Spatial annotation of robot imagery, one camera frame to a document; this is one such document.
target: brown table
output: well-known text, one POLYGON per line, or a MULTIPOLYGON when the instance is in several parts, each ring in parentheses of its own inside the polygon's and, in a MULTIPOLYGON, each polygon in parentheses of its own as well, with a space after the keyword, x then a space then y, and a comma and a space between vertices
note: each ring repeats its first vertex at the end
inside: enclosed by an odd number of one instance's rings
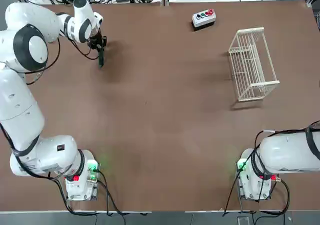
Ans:
MULTIPOLYGON (((73 14, 72 7, 49 8, 73 14)), ((93 9, 104 17, 105 66, 99 69, 61 38, 58 63, 30 88, 45 116, 42 135, 71 135, 79 148, 91 150, 121 210, 224 208, 234 162, 253 147, 258 131, 301 128, 319 119, 320 34, 303 0, 93 9), (207 8, 217 14, 215 25, 192 32, 191 15, 207 8), (280 85, 260 106, 234 110, 226 52, 236 30, 255 27, 265 28, 280 85)), ((57 44, 49 50, 52 61, 57 44)), ((9 146, 2 136, 0 141, 0 210, 64 210, 53 183, 11 173, 9 146)), ((320 209, 319 173, 281 177, 291 190, 290 210, 320 209)), ((278 189, 261 209, 284 206, 278 189)), ((103 190, 97 202, 73 208, 105 210, 103 190)), ((229 209, 240 209, 236 190, 229 209)))

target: electronic equipment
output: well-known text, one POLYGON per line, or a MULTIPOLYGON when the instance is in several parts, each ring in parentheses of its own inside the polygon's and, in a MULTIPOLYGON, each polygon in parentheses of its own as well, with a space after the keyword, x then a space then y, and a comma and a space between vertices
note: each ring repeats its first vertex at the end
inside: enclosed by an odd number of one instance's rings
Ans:
POLYGON ((216 13, 210 8, 192 15, 191 24, 195 31, 212 26, 216 21, 216 13))

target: robotic arm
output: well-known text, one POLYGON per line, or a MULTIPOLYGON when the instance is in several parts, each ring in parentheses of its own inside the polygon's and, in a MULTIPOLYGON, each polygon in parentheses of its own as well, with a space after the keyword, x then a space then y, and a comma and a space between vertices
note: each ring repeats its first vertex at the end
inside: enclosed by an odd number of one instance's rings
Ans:
POLYGON ((100 32, 103 17, 92 11, 87 0, 74 0, 73 6, 74 17, 31 3, 10 4, 5 11, 7 30, 0 31, 0 62, 18 73, 44 68, 48 61, 46 42, 56 41, 61 31, 70 40, 88 42, 103 56, 107 44, 100 32))
POLYGON ((246 149, 237 162, 240 169, 251 156, 239 173, 240 197, 268 199, 271 180, 276 174, 319 172, 319 150, 320 131, 313 131, 310 127, 301 132, 264 138, 256 151, 246 149))
POLYGON ((102 16, 92 11, 87 0, 75 0, 74 17, 30 3, 13 3, 5 20, 8 28, 0 31, 0 128, 11 146, 12 172, 17 176, 27 176, 25 169, 34 174, 56 172, 65 177, 70 200, 95 199, 98 163, 94 156, 78 149, 71 136, 40 136, 45 119, 23 74, 45 68, 46 42, 57 40, 61 31, 79 43, 92 38, 103 41, 102 16))

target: wire basket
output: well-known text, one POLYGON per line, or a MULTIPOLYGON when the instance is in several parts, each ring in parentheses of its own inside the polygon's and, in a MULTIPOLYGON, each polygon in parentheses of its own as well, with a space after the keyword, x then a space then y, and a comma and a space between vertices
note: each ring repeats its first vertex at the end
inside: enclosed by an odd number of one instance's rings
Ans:
POLYGON ((239 102, 262 100, 280 83, 263 27, 238 30, 229 54, 239 102))

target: floor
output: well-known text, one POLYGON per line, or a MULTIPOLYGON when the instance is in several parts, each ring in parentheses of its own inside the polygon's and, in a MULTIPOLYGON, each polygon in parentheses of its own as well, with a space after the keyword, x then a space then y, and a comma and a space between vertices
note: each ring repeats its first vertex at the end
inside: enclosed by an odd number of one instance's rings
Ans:
MULTIPOLYGON (((263 214, 255 214, 257 219, 263 214)), ((146 216, 139 213, 125 216, 126 225, 237 225, 238 218, 242 217, 240 225, 253 225, 251 215, 229 213, 222 217, 222 212, 212 213, 186 213, 186 212, 153 212, 146 216)), ((282 225, 283 216, 277 218, 261 218, 257 225, 282 225)), ((320 211, 289 211, 285 215, 286 225, 318 225, 320 211)), ((13 213, 0 214, 1 225, 123 225, 124 220, 119 215, 107 217, 106 214, 97 216, 80 217, 67 212, 41 212, 41 213, 13 213)))

